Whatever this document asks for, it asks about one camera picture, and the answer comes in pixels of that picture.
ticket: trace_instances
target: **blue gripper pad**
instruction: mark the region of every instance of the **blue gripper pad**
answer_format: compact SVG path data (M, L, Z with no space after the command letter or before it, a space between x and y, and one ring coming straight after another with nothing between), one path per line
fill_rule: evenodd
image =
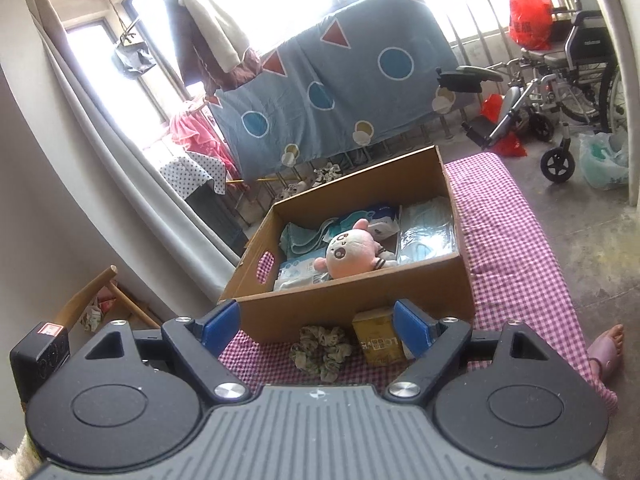
M438 322L409 300L396 301L394 329L416 359L429 349L438 336Z
M194 336L215 357L226 348L226 345L240 330L240 304L235 300L223 303L206 316L196 320Z

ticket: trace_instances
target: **blue circle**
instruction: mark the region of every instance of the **blue circle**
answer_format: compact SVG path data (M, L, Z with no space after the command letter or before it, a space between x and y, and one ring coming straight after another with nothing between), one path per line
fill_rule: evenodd
M242 124L247 133L254 137L264 137L269 131L269 121L260 112L245 112L242 114Z
M313 81L306 90L309 101L319 110L332 110L335 106L334 98L322 83Z
M378 67L389 79L402 81L414 72L414 59L402 48L390 46L380 52Z

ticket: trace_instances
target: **plush toy ear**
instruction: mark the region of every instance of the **plush toy ear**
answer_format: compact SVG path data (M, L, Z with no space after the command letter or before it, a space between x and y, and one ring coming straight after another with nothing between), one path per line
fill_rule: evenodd
M314 260L314 269L318 272L327 272L326 258L316 258Z
M362 231L366 231L367 227L369 227L369 220L366 218L361 218L353 225L354 229L360 229Z

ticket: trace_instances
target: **plush toy face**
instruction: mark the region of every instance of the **plush toy face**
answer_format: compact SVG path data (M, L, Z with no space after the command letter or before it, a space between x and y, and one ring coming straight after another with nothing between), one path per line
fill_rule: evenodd
M332 278L373 270L377 244L367 231L368 225L367 219L358 220L352 230L334 237L326 248L326 258L316 258L314 268L328 271Z

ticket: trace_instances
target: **blue blanket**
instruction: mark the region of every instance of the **blue blanket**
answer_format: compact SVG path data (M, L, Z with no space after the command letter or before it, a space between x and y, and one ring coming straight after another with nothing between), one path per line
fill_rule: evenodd
M469 104L439 89L458 65L423 0L361 0L281 44L210 106L247 179L388 139Z

